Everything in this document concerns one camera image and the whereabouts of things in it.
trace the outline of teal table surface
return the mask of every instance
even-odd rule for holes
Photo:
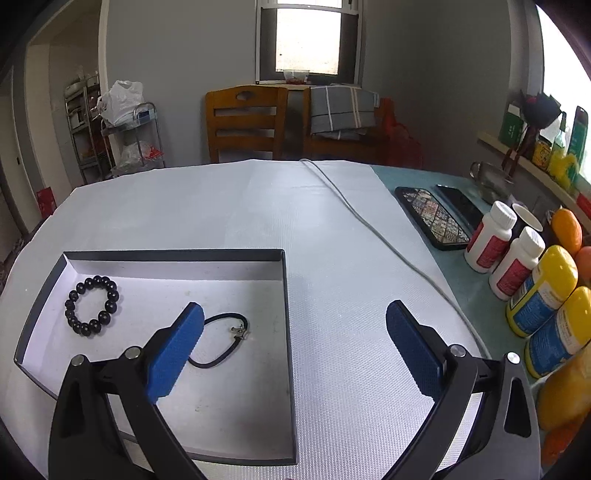
[[[396,187],[420,187],[432,192],[447,210],[461,223],[453,208],[438,195],[435,185],[447,185],[461,190],[482,212],[491,208],[478,195],[474,183],[462,177],[454,177],[443,173],[407,168],[373,166],[374,172],[394,194]],[[505,320],[506,303],[499,300],[488,284],[488,275],[472,270],[464,260],[464,250],[441,251],[432,246],[414,220],[415,225],[435,262],[441,269],[456,300],[466,317],[472,322],[480,334],[493,359],[498,360],[507,352],[516,352],[523,358],[525,340],[515,335]]]

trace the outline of gray towel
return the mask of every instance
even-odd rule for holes
[[[375,127],[379,95],[357,87],[311,87],[310,133],[338,140],[357,140]]]

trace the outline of window pane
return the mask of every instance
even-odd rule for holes
[[[323,10],[277,10],[275,69],[339,72],[340,13]]]
[[[577,105],[591,112],[591,80],[577,58],[569,42],[554,25],[550,17],[538,8],[542,39],[544,41],[544,93],[552,95],[566,112],[566,143],[569,144]],[[560,127],[560,117],[541,134],[553,141]],[[591,135],[581,166],[581,175],[591,181]]]
[[[343,8],[343,0],[277,0],[284,5],[316,5],[318,7]]]

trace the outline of cord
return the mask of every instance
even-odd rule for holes
[[[466,324],[466,327],[468,328],[468,330],[470,331],[470,333],[472,334],[472,336],[476,340],[476,343],[478,344],[480,351],[487,358],[491,358],[491,354],[488,351],[488,348],[486,348],[484,341],[482,340],[482,338],[480,337],[480,335],[478,334],[478,332],[476,331],[474,326],[470,323],[470,320],[468,320],[466,315],[464,315],[464,312],[462,311],[460,306],[454,300],[452,300],[447,295],[447,293],[445,293],[439,287],[439,285],[437,285],[435,283],[435,281],[431,277],[429,277],[429,275],[427,275],[425,272],[420,270],[416,265],[414,265],[409,260],[407,260],[406,257],[396,249],[396,247],[394,247],[390,242],[388,242],[388,240],[386,240],[381,233],[379,233],[365,218],[363,218],[357,212],[357,210],[355,210],[355,208],[353,208],[353,206],[349,203],[349,201],[347,200],[347,198],[345,197],[343,192],[340,191],[340,189],[335,185],[335,183],[328,177],[328,175],[326,173],[324,173],[324,171],[314,161],[309,160],[308,158],[302,158],[300,161],[304,164],[309,163],[309,164],[313,165],[316,168],[316,170],[318,170],[322,174],[322,176],[333,186],[333,188],[335,189],[334,191],[336,191],[335,194],[338,194],[337,196],[339,197],[339,199],[345,204],[345,206],[355,216],[355,218],[357,220],[359,220],[362,224],[364,224],[375,236],[377,236],[382,241],[382,243],[384,243],[384,245],[386,245],[386,247],[388,247],[400,260],[403,261],[403,263],[407,267],[409,267],[415,273],[418,273],[421,277],[423,277],[423,279],[427,280],[429,285],[431,285],[435,289],[435,291],[437,293],[439,293],[439,295],[441,295],[445,299],[445,301],[447,301],[448,304],[453,307],[453,309],[457,312],[457,314],[460,316],[460,318],[464,321],[464,324]]]
[[[205,322],[203,323],[203,326],[207,325],[208,323],[215,322],[216,320],[220,320],[220,319],[238,319],[242,322],[242,327],[240,327],[240,328],[232,327],[232,331],[236,333],[236,335],[234,336],[234,343],[231,344],[230,347],[228,348],[228,350],[226,350],[223,354],[221,354],[215,360],[213,360],[207,364],[200,364],[200,363],[196,362],[195,360],[193,360],[191,358],[191,356],[189,356],[187,361],[191,365],[193,365],[194,367],[197,367],[197,368],[215,367],[217,364],[222,363],[234,350],[236,350],[236,348],[238,347],[240,342],[242,340],[244,340],[246,332],[248,331],[248,320],[246,319],[246,317],[244,315],[241,315],[239,313],[221,313],[220,315],[215,315],[213,317],[209,317],[208,319],[206,319]]]

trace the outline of blue gripper pad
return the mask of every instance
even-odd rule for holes
[[[171,392],[187,358],[203,333],[204,322],[205,314],[201,305],[190,303],[183,310],[175,322],[176,330],[170,334],[148,368],[146,395],[150,403],[155,404],[160,397],[165,397]]]
[[[443,366],[418,331],[420,327],[401,301],[388,306],[386,328],[390,338],[421,393],[437,403],[441,396]]]

